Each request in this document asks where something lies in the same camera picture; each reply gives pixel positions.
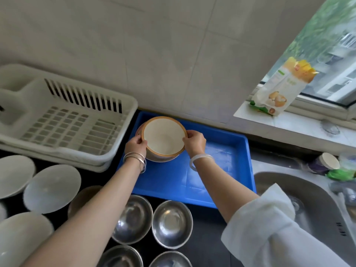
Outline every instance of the white and orange package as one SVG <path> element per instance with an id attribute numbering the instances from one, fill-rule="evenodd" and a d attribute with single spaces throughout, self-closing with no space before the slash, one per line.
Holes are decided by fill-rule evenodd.
<path id="1" fill-rule="evenodd" d="M 277 116 L 283 112 L 318 72 L 306 60 L 290 57 L 252 97 L 250 105 Z"/>

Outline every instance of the window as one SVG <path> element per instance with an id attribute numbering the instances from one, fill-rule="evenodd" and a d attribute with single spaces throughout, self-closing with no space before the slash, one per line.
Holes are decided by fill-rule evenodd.
<path id="1" fill-rule="evenodd" d="M 261 83 L 291 56 L 319 72 L 299 101 L 344 112 L 345 120 L 356 117 L 356 0 L 327 0 Z"/>

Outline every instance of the tree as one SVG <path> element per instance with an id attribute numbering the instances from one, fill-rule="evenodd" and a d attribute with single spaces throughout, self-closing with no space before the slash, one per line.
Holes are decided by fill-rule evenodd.
<path id="1" fill-rule="evenodd" d="M 356 0 L 326 0 L 283 53 L 283 59 L 295 57 L 313 63 L 340 40 L 345 30 L 336 26 L 355 18 Z"/>

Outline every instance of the white shirt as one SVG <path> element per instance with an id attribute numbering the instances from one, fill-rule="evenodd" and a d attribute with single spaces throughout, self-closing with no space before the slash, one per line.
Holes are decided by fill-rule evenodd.
<path id="1" fill-rule="evenodd" d="M 295 216 L 291 200 L 274 184 L 236 211 L 221 241 L 245 267 L 349 267 Z"/>

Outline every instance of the black countertop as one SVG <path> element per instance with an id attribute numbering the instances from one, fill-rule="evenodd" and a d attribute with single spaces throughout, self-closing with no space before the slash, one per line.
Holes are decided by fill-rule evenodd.
<path id="1" fill-rule="evenodd" d="M 125 143 L 127 142 L 131 130 L 137 118 L 137 111 L 122 139 L 108 170 L 102 173 L 95 173 L 88 170 L 78 169 L 82 177 L 80 190 L 92 185 L 105 185 L 111 176 L 116 172 L 117 165 L 123 154 Z M 0 150 L 0 158 L 11 156 L 14 153 Z M 55 165 L 55 163 L 33 158 L 37 172 Z M 146 197 L 152 205 L 153 210 L 164 201 L 155 197 Z M 22 193 L 1 200 L 7 208 L 8 216 L 16 215 L 28 210 L 23 204 Z M 220 237 L 226 226 L 225 221 L 217 209 L 187 204 L 193 216 L 193 232 L 188 242 L 181 248 L 177 249 L 183 253 L 192 263 L 193 267 L 243 267 L 242 263 L 234 258 L 222 244 Z M 51 221 L 54 228 L 59 228 L 67 220 L 68 205 L 58 211 L 45 216 Z M 118 245 L 113 239 L 110 239 L 105 250 Z M 139 242 L 131 245 L 136 248 L 142 256 L 144 266 L 148 267 L 152 260 L 160 253 L 167 251 L 161 247 L 154 239 L 152 231 Z"/>

